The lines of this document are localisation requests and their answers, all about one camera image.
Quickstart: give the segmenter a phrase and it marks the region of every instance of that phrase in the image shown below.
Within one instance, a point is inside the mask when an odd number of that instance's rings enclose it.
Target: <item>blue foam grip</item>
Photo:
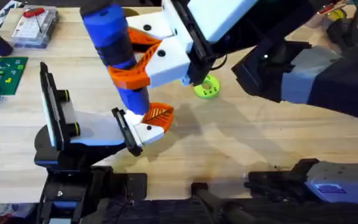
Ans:
[[[117,87],[125,106],[135,114],[146,114],[149,110],[149,92],[146,87],[137,90],[125,90]]]
[[[121,6],[110,4],[82,17],[105,66],[130,69],[136,64],[127,32],[128,24]],[[149,110],[149,93],[146,87],[138,90],[117,89],[122,102],[135,114],[143,115]]]

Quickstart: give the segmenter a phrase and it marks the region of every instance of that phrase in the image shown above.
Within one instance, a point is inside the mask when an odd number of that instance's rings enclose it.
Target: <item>red tool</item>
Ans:
[[[26,12],[23,12],[23,16],[26,17],[26,18],[31,18],[33,16],[41,15],[44,12],[45,12],[45,9],[43,9],[41,7],[38,7],[38,8],[30,9],[30,10],[28,10]]]
[[[41,15],[44,12],[45,12],[45,9],[38,7],[38,8],[30,9],[26,12],[23,12],[23,17],[28,18],[28,19],[31,17],[35,17],[35,20],[37,21],[38,28],[40,29],[40,33],[42,33],[41,25],[38,22],[37,16]]]

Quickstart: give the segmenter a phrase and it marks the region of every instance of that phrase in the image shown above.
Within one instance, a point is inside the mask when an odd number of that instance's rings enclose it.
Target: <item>black cable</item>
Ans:
[[[225,56],[223,62],[222,62],[220,65],[218,65],[217,67],[211,68],[209,71],[213,71],[213,70],[220,69],[221,67],[223,67],[223,65],[224,65],[226,62],[227,62],[227,55]]]
[[[117,224],[118,219],[121,216],[122,211],[124,211],[124,208],[126,208],[126,206],[127,206],[127,204],[124,204],[123,206],[121,206],[121,208],[118,211],[117,218],[116,218],[116,221],[114,222],[114,224]]]
[[[196,198],[196,199],[199,201],[199,203],[201,204],[201,206],[204,208],[204,211],[205,211],[205,213],[207,214],[208,219],[209,219],[209,221],[211,222],[211,224],[215,224],[213,215],[212,215],[211,212],[209,211],[209,208],[208,208],[208,206],[205,204],[205,202],[203,201],[203,199],[201,199],[201,198],[200,198],[199,196],[197,196],[197,195],[194,195],[193,198]]]

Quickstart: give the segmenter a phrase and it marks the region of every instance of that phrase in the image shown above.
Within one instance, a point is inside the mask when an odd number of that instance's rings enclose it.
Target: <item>orange gripper part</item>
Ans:
[[[150,103],[142,123],[160,126],[167,132],[173,121],[173,107],[164,103]]]
[[[108,66],[108,72],[114,84],[123,89],[136,90],[150,85],[150,78],[145,71],[147,63],[152,58],[161,43],[153,37],[139,32],[135,29],[128,29],[129,38],[133,44],[152,45],[137,64],[130,70],[123,70]]]

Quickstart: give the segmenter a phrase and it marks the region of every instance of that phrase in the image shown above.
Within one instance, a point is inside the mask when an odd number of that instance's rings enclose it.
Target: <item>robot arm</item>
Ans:
[[[112,40],[100,44],[95,27],[110,26],[110,9],[102,5],[81,9],[85,27],[98,49],[126,107],[135,114],[148,110],[147,88],[174,80],[199,85],[219,57],[256,45],[232,68],[237,81],[250,95],[276,102],[285,100],[347,113],[358,117],[358,59],[351,60],[308,43],[284,38],[308,21],[324,5],[337,1],[238,0],[226,4],[202,0],[163,0],[162,11],[126,18],[129,42]],[[126,21],[121,13],[116,21]],[[126,46],[118,50],[117,46]],[[106,50],[120,53],[143,51],[137,65],[127,68],[109,63]]]

